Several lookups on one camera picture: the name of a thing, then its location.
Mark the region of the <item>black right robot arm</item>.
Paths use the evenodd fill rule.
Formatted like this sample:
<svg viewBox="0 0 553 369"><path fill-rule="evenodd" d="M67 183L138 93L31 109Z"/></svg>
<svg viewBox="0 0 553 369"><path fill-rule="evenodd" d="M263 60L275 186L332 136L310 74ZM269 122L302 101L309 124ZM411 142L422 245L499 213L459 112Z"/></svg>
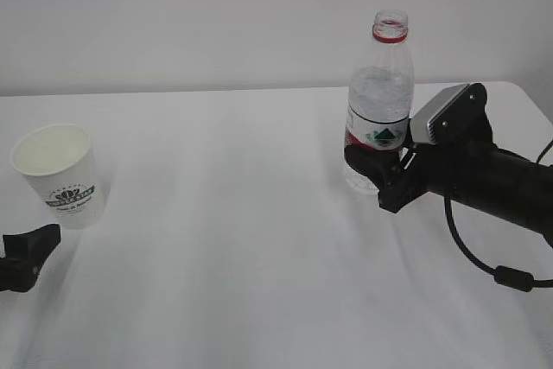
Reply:
<svg viewBox="0 0 553 369"><path fill-rule="evenodd" d="M433 193L552 240L552 168L493 141L481 83L439 91L411 119L403 157L358 144L344 149L346 163L378 189L378 204L398 213Z"/></svg>

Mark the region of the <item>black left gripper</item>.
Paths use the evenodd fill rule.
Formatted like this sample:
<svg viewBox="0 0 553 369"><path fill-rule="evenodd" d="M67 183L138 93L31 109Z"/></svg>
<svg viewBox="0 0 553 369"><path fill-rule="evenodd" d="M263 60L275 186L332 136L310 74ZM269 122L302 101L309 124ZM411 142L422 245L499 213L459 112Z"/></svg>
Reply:
<svg viewBox="0 0 553 369"><path fill-rule="evenodd" d="M3 235L1 291L30 291L60 240L59 224L48 224L25 233Z"/></svg>

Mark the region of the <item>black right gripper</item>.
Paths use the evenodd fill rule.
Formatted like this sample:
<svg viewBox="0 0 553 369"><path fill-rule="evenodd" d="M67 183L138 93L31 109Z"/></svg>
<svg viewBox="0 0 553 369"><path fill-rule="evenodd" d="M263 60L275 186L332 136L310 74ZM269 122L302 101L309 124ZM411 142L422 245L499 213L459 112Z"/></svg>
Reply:
<svg viewBox="0 0 553 369"><path fill-rule="evenodd" d="M373 150L350 144L344 148L345 178L356 191L378 191L379 206L389 213L428 191L429 158L436 146L411 143L399 150Z"/></svg>

